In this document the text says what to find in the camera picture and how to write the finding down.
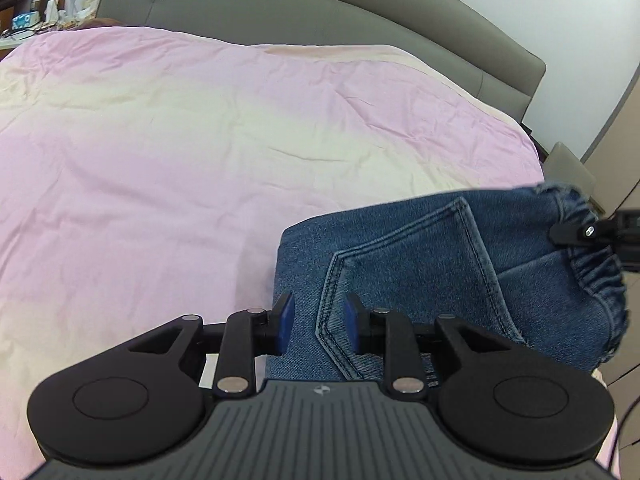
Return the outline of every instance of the wrinkled fabric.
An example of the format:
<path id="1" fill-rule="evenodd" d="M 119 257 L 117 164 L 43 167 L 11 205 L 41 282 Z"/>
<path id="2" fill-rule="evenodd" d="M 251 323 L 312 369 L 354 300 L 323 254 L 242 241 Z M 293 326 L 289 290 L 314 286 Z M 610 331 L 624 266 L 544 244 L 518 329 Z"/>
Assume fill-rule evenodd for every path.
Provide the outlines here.
<path id="1" fill-rule="evenodd" d="M 610 247 L 560 248 L 555 223 L 596 219 L 566 186 L 434 194 L 312 218 L 284 231 L 274 293 L 292 292 L 296 325 L 267 377 L 381 380 L 382 359 L 356 355 L 346 295 L 433 324 L 453 314 L 591 372 L 628 325 L 622 268 Z M 425 358 L 432 384 L 433 366 Z"/>
<path id="2" fill-rule="evenodd" d="M 543 179 L 513 120 L 398 49 L 151 28 L 44 34 L 0 62 L 0 156 L 3 480 L 42 460 L 38 382 L 182 314 L 268 306 L 288 226 Z"/>

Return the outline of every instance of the bed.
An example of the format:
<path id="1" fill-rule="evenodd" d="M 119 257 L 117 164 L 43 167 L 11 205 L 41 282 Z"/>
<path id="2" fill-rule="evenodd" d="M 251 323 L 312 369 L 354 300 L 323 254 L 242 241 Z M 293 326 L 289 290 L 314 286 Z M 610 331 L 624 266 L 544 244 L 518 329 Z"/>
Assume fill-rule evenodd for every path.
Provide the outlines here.
<path id="1" fill-rule="evenodd" d="M 101 0 L 0 63 L 0 478 L 48 375 L 268 306 L 310 216 L 543 179 L 545 65 L 458 0 Z"/>

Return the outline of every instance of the bed frame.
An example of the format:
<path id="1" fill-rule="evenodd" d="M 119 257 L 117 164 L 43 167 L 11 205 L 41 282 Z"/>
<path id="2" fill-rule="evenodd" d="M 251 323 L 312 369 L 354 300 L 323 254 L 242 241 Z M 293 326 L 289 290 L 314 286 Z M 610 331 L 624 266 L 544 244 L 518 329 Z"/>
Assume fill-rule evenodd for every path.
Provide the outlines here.
<path id="1" fill-rule="evenodd" d="M 459 0 L 102 0 L 98 17 L 239 44 L 391 44 L 517 121 L 546 69 Z"/>

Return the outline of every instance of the jeans back pocket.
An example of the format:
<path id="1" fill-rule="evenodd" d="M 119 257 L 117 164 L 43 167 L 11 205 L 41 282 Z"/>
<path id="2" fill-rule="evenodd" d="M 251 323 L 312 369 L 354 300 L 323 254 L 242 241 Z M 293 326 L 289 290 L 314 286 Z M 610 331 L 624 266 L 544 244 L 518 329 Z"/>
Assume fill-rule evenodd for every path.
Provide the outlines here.
<path id="1" fill-rule="evenodd" d="M 454 314 L 524 343 L 511 319 L 473 213 L 458 197 L 401 228 L 334 253 L 316 318 L 316 337 L 348 380 L 378 380 L 382 360 L 357 356 L 342 320 L 346 295 L 368 308 L 404 312 L 413 322 L 433 323 Z M 428 375 L 433 369 L 425 360 Z"/>

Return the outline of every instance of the person's hair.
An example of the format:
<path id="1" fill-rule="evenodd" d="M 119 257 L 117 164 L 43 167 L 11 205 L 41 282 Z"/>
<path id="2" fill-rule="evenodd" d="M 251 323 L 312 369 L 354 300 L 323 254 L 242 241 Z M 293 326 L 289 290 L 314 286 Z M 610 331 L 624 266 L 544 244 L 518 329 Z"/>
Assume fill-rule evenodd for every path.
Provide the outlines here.
<path id="1" fill-rule="evenodd" d="M 126 25 L 118 20 L 111 18 L 92 18 L 86 20 L 81 25 L 78 25 L 74 30 L 83 30 L 85 28 L 98 28 L 98 27 L 126 27 Z"/>

